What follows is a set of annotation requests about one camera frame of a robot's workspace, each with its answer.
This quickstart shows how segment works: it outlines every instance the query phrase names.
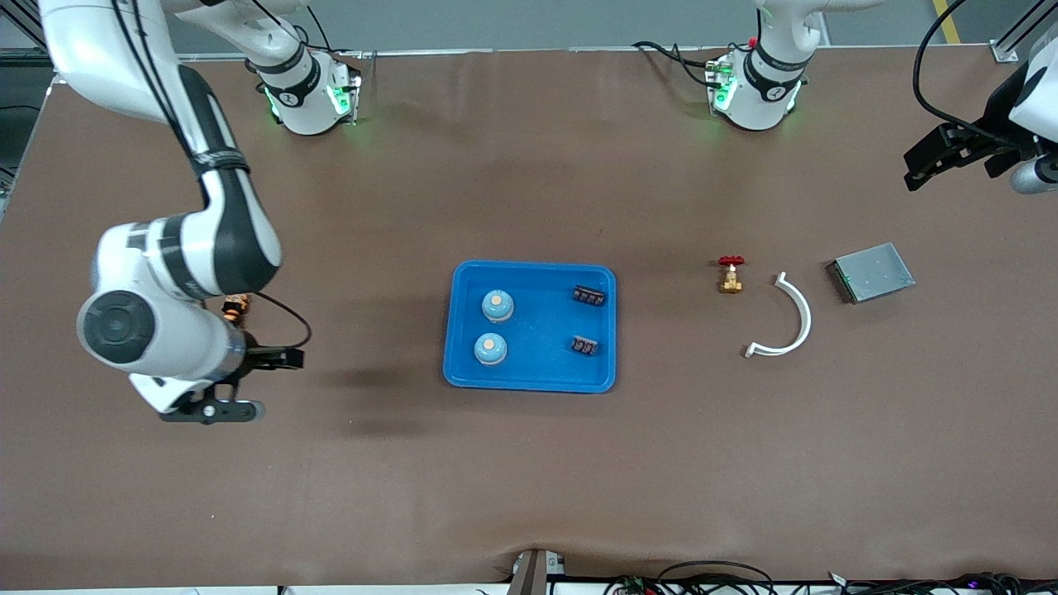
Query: metal frame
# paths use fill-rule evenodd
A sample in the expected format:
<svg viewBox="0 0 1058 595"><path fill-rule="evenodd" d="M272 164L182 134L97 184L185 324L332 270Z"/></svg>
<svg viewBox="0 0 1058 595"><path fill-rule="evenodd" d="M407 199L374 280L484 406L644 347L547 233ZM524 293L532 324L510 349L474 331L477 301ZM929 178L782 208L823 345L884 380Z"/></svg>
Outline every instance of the metal frame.
<svg viewBox="0 0 1058 595"><path fill-rule="evenodd" d="M0 15L15 23L38 48L44 49L44 30L37 0L0 0Z"/></svg>
<svg viewBox="0 0 1058 595"><path fill-rule="evenodd" d="M991 48L996 61L1000 64L1018 61L1018 52L1016 51L1018 44L1056 10L1058 10L1058 0L1037 0L1036 4L1015 21L1014 25L1002 37L990 39L988 46Z"/></svg>

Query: blue tray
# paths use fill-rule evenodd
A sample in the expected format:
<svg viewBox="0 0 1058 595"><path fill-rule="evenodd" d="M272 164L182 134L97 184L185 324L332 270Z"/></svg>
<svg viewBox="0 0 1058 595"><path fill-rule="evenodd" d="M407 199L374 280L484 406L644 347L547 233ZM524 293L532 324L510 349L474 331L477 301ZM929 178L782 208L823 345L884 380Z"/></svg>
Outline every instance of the blue tray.
<svg viewBox="0 0 1058 595"><path fill-rule="evenodd" d="M578 285L606 294L602 306L573 300ZM514 300L514 315L492 323L481 300L503 289ZM507 340L507 359L481 365L474 342L485 332ZM599 342L594 356L570 348L573 336ZM617 380L617 278L606 267L550 263L467 260L452 277L444 378L456 386L604 393Z"/></svg>

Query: yellow floor line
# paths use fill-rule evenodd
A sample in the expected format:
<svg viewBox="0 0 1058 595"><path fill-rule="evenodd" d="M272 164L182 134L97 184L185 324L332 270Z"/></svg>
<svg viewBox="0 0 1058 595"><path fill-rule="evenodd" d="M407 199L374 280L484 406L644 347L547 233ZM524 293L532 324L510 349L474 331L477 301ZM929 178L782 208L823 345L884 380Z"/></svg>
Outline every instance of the yellow floor line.
<svg viewBox="0 0 1058 595"><path fill-rule="evenodd" d="M948 0L933 0L933 8L936 10L936 16L940 17L948 10ZM944 32L944 40L948 43L962 43L962 40L959 39L959 32L955 31L955 21L951 20L951 17L945 19L944 23L941 24L941 31Z"/></svg>

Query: round blue object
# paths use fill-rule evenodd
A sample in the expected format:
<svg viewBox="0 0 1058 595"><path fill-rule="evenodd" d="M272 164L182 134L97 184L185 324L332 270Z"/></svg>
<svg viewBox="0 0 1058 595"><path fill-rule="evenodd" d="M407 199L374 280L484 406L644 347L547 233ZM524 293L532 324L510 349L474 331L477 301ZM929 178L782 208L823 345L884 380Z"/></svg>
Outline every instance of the round blue object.
<svg viewBox="0 0 1058 595"><path fill-rule="evenodd" d="M506 291L490 291L481 300L481 312L492 322L504 322L514 313L514 300Z"/></svg>
<svg viewBox="0 0 1058 595"><path fill-rule="evenodd" d="M507 341L495 332L486 332L474 343L474 357L485 365L496 365L507 357Z"/></svg>

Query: white semicircle clamp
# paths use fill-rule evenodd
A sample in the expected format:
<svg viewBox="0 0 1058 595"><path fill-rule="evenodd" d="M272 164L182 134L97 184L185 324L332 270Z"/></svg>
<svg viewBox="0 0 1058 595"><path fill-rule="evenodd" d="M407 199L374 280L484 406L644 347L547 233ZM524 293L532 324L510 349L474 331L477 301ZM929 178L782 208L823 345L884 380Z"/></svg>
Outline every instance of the white semicircle clamp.
<svg viewBox="0 0 1058 595"><path fill-rule="evenodd" d="M798 332L797 339L785 347L766 347L760 343L750 343L749 347L746 348L747 358L753 355L782 356L788 354L800 347L801 343L804 343L804 340L808 338L808 331L811 330L811 310L808 308L808 301L804 299L804 294L797 287L794 287L794 284L786 281L786 271L779 273L776 278L776 287L785 291L797 304L797 309L801 312L801 331Z"/></svg>

